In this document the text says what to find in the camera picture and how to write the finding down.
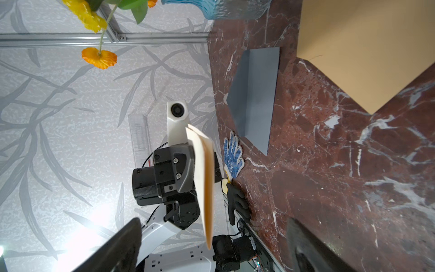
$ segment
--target green leaf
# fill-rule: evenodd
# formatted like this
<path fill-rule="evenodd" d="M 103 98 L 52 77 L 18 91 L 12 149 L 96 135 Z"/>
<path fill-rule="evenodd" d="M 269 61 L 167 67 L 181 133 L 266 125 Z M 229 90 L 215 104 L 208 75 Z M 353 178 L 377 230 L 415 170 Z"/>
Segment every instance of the green leaf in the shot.
<path fill-rule="evenodd" d="M 104 2 L 107 4 L 116 5 L 116 4 L 119 4 L 121 2 L 121 0 L 104 0 Z"/>
<path fill-rule="evenodd" d="M 86 0 L 86 2 L 89 3 L 90 9 L 92 11 L 97 11 L 103 0 Z"/>
<path fill-rule="evenodd" d="M 118 7 L 122 10 L 131 10 L 143 4 L 148 5 L 148 0 L 122 0 Z"/>
<path fill-rule="evenodd" d="M 148 1 L 146 1 L 144 4 L 140 5 L 139 7 L 131 9 L 131 12 L 133 13 L 134 18 L 136 19 L 136 23 L 140 24 L 144 18 L 145 15 L 147 15 L 148 11 Z"/>

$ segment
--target marble surface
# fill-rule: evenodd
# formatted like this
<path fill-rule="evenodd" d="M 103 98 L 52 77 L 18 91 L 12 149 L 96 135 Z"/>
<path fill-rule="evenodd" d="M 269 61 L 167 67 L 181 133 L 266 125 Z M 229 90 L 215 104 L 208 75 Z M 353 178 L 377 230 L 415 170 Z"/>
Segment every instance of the marble surface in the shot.
<path fill-rule="evenodd" d="M 296 57 L 301 3 L 215 21 L 208 43 L 221 141 L 235 130 L 226 94 L 242 52 L 281 48 L 268 156 L 241 139 L 252 225 L 288 271 L 288 217 L 359 272 L 434 271 L 435 65 L 369 115 Z"/>

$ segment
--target paper envelope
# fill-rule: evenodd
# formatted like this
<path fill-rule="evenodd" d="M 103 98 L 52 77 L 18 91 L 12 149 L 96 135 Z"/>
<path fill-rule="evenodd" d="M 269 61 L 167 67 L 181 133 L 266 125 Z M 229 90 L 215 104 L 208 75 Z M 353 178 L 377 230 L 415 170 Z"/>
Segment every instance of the paper envelope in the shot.
<path fill-rule="evenodd" d="M 214 150 L 213 141 L 199 129 L 187 125 L 187 139 L 195 152 L 194 183 L 202 224 L 208 249 L 213 242 L 213 189 L 214 189 Z"/>
<path fill-rule="evenodd" d="M 435 62 L 435 1 L 304 0 L 297 56 L 373 114 Z"/>

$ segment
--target yellow artificial flower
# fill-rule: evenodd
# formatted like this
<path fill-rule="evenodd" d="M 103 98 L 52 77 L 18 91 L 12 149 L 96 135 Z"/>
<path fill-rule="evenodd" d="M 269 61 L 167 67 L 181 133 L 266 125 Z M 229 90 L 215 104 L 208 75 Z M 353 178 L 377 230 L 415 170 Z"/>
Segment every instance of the yellow artificial flower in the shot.
<path fill-rule="evenodd" d="M 107 69 L 110 66 L 114 66 L 118 60 L 115 53 L 107 50 L 102 50 L 101 53 L 95 47 L 88 47 L 83 49 L 82 58 L 95 67 L 100 69 Z"/>
<path fill-rule="evenodd" d="M 157 3 L 157 0 L 148 0 L 148 7 L 154 7 Z"/>
<path fill-rule="evenodd" d="M 90 9 L 89 3 L 85 0 L 62 0 L 62 2 L 79 17 L 84 27 L 97 33 L 102 28 L 107 28 L 106 20 Z"/>

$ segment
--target blue work glove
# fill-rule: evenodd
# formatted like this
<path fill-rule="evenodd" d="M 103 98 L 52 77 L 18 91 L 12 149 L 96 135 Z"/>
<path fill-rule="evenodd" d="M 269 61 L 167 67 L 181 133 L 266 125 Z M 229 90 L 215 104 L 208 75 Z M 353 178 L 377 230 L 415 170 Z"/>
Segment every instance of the blue work glove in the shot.
<path fill-rule="evenodd" d="M 229 181 L 236 178 L 244 167 L 242 147 L 239 145 L 239 138 L 232 131 L 230 140 L 224 139 L 224 163 L 224 171 Z"/>

